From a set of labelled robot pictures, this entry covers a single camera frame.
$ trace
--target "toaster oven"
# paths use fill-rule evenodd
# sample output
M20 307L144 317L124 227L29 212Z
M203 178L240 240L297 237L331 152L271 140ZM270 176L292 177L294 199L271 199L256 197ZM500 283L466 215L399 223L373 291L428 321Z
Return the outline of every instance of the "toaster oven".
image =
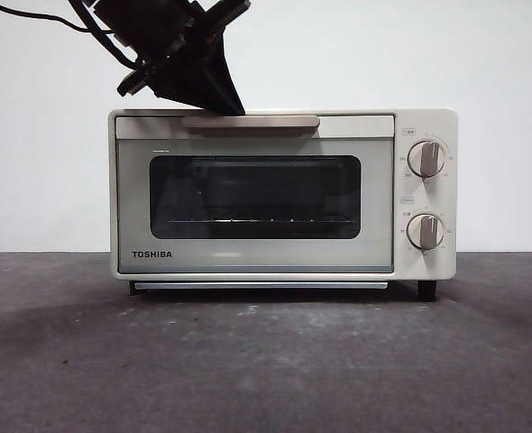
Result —
M449 109L121 110L111 267L153 289L386 288L456 268Z

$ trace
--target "black robotic arm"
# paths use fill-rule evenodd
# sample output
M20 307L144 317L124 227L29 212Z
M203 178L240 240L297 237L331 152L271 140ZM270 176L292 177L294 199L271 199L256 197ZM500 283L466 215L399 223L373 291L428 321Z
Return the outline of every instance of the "black robotic arm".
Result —
M199 106L221 115L244 115L244 108L225 61L226 25L243 14L249 0L220 0L205 11L189 0L68 0L87 28L63 18L16 11L0 11L30 18L59 21L90 32L118 61L132 69L118 87L122 96L150 87L157 97ZM89 8L107 24L102 30ZM107 36L113 33L137 53L128 59Z

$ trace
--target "control knob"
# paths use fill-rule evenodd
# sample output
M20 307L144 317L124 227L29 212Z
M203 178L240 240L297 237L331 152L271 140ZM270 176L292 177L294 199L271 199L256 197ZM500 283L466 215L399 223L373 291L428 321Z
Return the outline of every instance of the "control knob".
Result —
M417 215L410 220L407 227L408 240L418 249L427 251L435 249L443 242L443 223L431 214Z
M421 178L432 178L443 169L445 153L438 142L425 140L414 145L408 153L408 166Z

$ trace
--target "toshiba logo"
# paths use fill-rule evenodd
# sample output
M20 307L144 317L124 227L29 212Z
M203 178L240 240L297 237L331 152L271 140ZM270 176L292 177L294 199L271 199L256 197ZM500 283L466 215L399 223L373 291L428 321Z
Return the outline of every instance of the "toshiba logo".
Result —
M134 259L168 259L172 251L132 251Z

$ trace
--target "black cable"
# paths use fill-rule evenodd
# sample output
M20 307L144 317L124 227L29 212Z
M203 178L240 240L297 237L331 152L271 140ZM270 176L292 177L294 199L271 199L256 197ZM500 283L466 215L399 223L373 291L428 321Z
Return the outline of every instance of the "black cable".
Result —
M35 18L38 20L48 20L48 21L57 21L58 23L62 23L67 25L70 29L73 29L77 32L82 33L91 33L89 29L85 29L84 27L80 27L78 25L75 25L74 23L69 22L68 20L65 20L64 18L56 15L47 15L47 14L35 14L33 12L25 12L25 11L18 11L16 9L11 9L7 6L0 5L0 11L5 12L6 14L16 15L16 16L22 16L24 18ZM100 32L103 32L105 34L111 34L113 33L111 30L102 30L100 29Z
M124 54L120 51L120 49L118 49L110 40L110 38L108 38L102 32L102 29L98 27L96 21L94 21L94 18L92 18L92 15L89 13L88 9L82 3L81 0L68 1L71 7L74 8L74 11L76 11L76 14L78 14L79 18L86 25L87 29L97 39L97 41L100 42L104 46L104 48L106 48L110 52L110 54L116 57L120 63L130 69L138 69L141 66L140 63L136 61L131 61L130 59L125 57Z

